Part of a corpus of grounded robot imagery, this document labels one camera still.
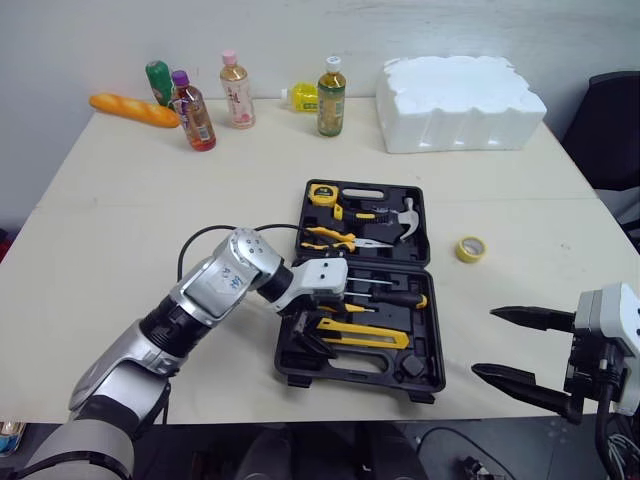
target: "green bottle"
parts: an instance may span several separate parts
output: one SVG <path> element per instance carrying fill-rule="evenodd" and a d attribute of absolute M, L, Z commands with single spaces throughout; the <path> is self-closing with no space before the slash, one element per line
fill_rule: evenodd
<path fill-rule="evenodd" d="M 173 105 L 170 103 L 173 82 L 167 64 L 162 60 L 155 60 L 147 63 L 145 71 L 151 84 L 151 90 L 153 90 L 153 96 L 156 97 L 158 103 L 173 110 Z"/>
<path fill-rule="evenodd" d="M 340 63 L 340 57 L 327 58 L 327 73 L 318 80 L 318 132 L 327 137 L 342 131 L 347 80 L 340 73 Z"/>

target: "white styrofoam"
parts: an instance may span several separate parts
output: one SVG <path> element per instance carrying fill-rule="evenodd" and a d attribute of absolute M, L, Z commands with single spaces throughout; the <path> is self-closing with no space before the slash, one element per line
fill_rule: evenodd
<path fill-rule="evenodd" d="M 390 60 L 376 105 L 389 153 L 519 149 L 547 112 L 502 57 Z"/>

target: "tool holder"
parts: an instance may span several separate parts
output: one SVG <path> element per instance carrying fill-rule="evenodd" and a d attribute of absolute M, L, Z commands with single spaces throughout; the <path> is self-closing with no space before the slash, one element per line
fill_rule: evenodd
<path fill-rule="evenodd" d="M 309 192 L 313 185 L 337 187 L 337 198 L 334 198 L 344 210 L 342 220 L 335 218 L 331 201 L 325 205 L 312 203 Z M 394 219 L 397 216 L 395 212 L 406 210 L 406 198 L 412 199 L 418 222 L 415 232 L 400 241 L 410 227 L 398 224 Z M 389 218 L 377 215 L 383 221 L 368 223 L 354 215 L 364 213 L 366 216 L 369 212 L 387 213 Z M 283 318 L 280 327 L 275 355 L 278 371 L 287 376 L 291 386 L 309 387 L 313 379 L 343 380 L 405 390 L 414 402 L 433 403 L 433 393 L 444 388 L 445 376 L 433 279 L 425 271 L 430 256 L 422 191 L 418 187 L 310 180 L 305 189 L 299 225 L 302 228 L 322 226 L 341 233 L 354 233 L 358 238 L 391 243 L 394 247 L 357 248 L 353 253 L 342 249 L 319 251 L 302 247 L 303 242 L 319 241 L 300 232 L 296 239 L 295 263 L 310 258 L 344 256 L 349 265 L 349 277 L 393 282 L 393 285 L 378 286 L 348 280 L 346 291 L 370 293 L 372 288 L 383 288 L 385 291 L 422 293 L 427 297 L 427 306 L 415 309 L 372 302 L 366 297 L 345 296 L 345 302 L 375 311 L 324 312 L 327 317 L 339 322 L 405 332 L 409 345 L 404 349 L 392 349 L 331 343 L 330 348 L 336 358 L 311 352 L 297 341 L 303 317 L 317 315 L 318 310 L 292 312 Z M 342 366 L 346 361 L 356 361 L 367 368 Z"/>

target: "open toolbox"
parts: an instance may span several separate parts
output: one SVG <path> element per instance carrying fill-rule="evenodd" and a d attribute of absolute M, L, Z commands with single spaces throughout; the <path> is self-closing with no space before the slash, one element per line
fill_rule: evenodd
<path fill-rule="evenodd" d="M 414 402 L 433 403 L 445 377 L 433 280 L 424 270 L 430 257 L 422 191 L 310 180 L 299 225 L 296 264 L 322 257 L 347 260 L 345 303 L 283 318 L 278 371 L 292 386 L 335 379 L 401 389 Z M 313 227 L 389 246 L 349 248 L 348 242 L 323 241 L 304 231 Z M 375 368 L 340 367 L 344 359 Z"/>

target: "yellow tape measure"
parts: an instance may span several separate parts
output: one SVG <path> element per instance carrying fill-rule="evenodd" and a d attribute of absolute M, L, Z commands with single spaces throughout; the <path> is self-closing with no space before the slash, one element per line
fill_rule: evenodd
<path fill-rule="evenodd" d="M 486 251 L 487 246 L 478 237 L 464 237 L 456 245 L 456 256 L 465 263 L 476 263 Z"/>
<path fill-rule="evenodd" d="M 333 207 L 338 202 L 338 187 L 322 183 L 312 183 L 309 187 L 309 200 L 315 207 Z"/>

